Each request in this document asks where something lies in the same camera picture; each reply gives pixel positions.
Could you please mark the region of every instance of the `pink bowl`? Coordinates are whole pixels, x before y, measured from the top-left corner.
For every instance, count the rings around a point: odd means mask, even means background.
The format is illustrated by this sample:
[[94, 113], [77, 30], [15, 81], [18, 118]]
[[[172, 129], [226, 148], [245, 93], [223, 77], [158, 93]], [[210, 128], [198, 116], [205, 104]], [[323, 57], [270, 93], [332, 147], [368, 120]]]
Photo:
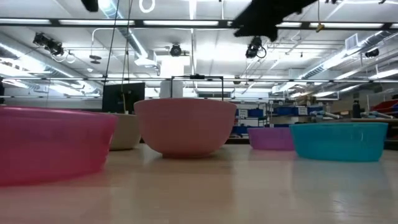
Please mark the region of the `pink bowl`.
[[248, 134], [253, 149], [294, 150], [290, 128], [249, 128]]
[[116, 121], [108, 114], [0, 107], [0, 185], [98, 172], [106, 161]]
[[145, 100], [134, 105], [145, 143], [164, 157], [204, 157], [228, 140], [236, 105], [184, 98]]

